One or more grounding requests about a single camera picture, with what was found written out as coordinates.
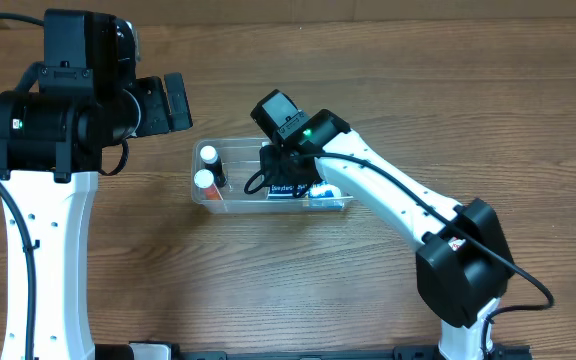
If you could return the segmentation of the red Panadol box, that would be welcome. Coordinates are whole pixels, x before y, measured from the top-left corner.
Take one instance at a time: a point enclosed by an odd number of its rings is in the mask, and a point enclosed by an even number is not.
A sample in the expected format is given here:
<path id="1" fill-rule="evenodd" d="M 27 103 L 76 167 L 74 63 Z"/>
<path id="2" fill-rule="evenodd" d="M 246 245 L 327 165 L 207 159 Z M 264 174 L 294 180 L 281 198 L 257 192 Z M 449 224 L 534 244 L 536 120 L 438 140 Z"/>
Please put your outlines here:
<path id="1" fill-rule="evenodd" d="M 466 241 L 464 239 L 459 239 L 455 237 L 453 237 L 448 241 L 448 245 L 451 247 L 453 251 L 458 251 L 465 243 Z"/>

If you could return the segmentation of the black tube white cap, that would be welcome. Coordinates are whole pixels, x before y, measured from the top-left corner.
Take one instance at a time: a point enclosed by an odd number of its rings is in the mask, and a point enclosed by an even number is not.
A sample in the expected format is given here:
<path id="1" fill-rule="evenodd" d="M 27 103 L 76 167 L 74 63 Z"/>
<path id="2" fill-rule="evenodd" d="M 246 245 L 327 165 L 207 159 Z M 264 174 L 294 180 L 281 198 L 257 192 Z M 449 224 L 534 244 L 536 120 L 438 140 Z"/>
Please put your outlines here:
<path id="1" fill-rule="evenodd" d="M 216 186 L 218 188 L 224 187 L 227 183 L 227 178 L 217 149 L 210 145 L 202 147 L 200 149 L 200 158 L 204 168 L 213 174 Z"/>

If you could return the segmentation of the blue Vicks VapoDrops box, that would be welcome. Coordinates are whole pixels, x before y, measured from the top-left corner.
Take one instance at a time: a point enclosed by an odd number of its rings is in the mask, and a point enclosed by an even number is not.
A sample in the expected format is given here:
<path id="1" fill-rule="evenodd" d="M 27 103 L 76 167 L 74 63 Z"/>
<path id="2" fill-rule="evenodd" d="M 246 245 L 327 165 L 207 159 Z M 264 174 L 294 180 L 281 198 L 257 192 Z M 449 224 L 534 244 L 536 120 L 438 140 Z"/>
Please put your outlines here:
<path id="1" fill-rule="evenodd" d="M 308 206 L 311 208 L 343 209 L 345 206 L 343 197 L 338 187 L 325 181 L 313 185 L 307 193 Z"/>

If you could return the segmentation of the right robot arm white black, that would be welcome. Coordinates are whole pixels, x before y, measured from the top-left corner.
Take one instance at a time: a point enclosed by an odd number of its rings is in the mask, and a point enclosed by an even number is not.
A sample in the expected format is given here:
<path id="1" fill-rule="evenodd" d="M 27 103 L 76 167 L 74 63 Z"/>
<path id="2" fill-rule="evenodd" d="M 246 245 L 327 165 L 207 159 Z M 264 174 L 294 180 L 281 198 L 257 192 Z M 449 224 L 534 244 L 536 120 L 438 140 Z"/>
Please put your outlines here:
<path id="1" fill-rule="evenodd" d="M 327 109 L 313 116 L 279 90 L 251 118 L 269 138 L 260 152 L 260 186 L 326 182 L 393 227 L 415 254 L 417 291 L 441 320 L 442 359 L 493 359 L 492 319 L 512 276 L 500 221 L 481 199 L 467 205 L 434 192 L 387 162 Z"/>

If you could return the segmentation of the white Hansaplast plaster box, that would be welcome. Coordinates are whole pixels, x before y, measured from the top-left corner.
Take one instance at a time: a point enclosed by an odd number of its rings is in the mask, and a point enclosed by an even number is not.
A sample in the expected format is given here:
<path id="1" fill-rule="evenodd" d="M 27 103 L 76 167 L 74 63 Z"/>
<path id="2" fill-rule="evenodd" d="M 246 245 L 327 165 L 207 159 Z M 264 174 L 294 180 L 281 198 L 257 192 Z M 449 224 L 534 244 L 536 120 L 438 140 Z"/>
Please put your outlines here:
<path id="1" fill-rule="evenodd" d="M 298 199 L 306 196 L 311 185 L 271 185 L 267 193 L 269 200 Z"/>

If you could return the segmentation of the orange tube white cap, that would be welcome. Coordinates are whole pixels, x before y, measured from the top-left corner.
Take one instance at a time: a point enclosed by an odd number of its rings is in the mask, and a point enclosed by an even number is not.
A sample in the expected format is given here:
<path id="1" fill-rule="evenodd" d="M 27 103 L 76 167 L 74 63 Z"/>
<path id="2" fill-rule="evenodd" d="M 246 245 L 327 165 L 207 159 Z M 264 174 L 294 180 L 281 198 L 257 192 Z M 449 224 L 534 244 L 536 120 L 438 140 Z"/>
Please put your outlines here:
<path id="1" fill-rule="evenodd" d="M 194 175 L 194 183 L 206 200 L 223 200 L 216 185 L 214 174 L 210 170 L 201 169 L 197 171 Z"/>

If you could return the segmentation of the clear plastic container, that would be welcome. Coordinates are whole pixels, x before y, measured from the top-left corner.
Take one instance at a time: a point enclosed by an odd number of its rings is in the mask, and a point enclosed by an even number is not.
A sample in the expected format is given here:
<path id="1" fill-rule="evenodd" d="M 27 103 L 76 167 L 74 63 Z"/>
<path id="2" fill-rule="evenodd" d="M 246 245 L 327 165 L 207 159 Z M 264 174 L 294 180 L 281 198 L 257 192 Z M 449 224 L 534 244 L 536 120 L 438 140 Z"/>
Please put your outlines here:
<path id="1" fill-rule="evenodd" d="M 345 201 L 343 209 L 323 209 L 309 207 L 307 195 L 298 199 L 269 200 L 268 187 L 252 195 L 245 194 L 245 183 L 260 169 L 259 150 L 268 143 L 263 138 L 208 138 L 198 141 L 193 150 L 191 172 L 204 169 L 200 149 L 210 145 L 217 149 L 221 157 L 227 183 L 219 189 L 222 201 L 206 200 L 195 183 L 192 183 L 192 200 L 213 214 L 342 211 L 353 200 L 352 196 L 342 192 Z"/>

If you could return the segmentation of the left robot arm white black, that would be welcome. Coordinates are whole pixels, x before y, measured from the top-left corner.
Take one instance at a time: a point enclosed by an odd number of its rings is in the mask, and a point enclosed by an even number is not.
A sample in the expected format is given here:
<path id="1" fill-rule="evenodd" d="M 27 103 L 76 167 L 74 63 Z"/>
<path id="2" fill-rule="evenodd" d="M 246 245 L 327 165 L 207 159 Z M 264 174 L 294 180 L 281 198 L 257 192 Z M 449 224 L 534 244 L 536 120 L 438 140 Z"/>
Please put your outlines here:
<path id="1" fill-rule="evenodd" d="M 160 344 L 97 344 L 87 245 L 103 151 L 191 127 L 182 76 L 140 78 L 136 28 L 49 9 L 44 57 L 0 94 L 0 197 L 7 233 L 6 359 L 170 359 Z"/>

